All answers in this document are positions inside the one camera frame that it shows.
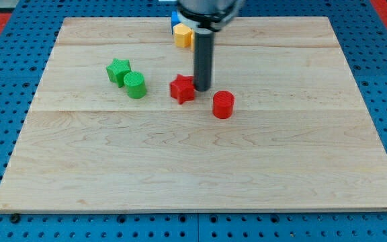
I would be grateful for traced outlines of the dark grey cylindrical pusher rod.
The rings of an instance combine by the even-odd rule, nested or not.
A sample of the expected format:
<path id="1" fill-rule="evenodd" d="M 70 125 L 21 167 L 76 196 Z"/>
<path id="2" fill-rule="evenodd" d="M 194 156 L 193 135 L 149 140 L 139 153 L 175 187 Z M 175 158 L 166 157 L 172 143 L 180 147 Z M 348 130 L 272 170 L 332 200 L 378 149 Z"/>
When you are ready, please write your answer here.
<path id="1" fill-rule="evenodd" d="M 194 34 L 193 84 L 197 91 L 211 87 L 214 34 Z"/>

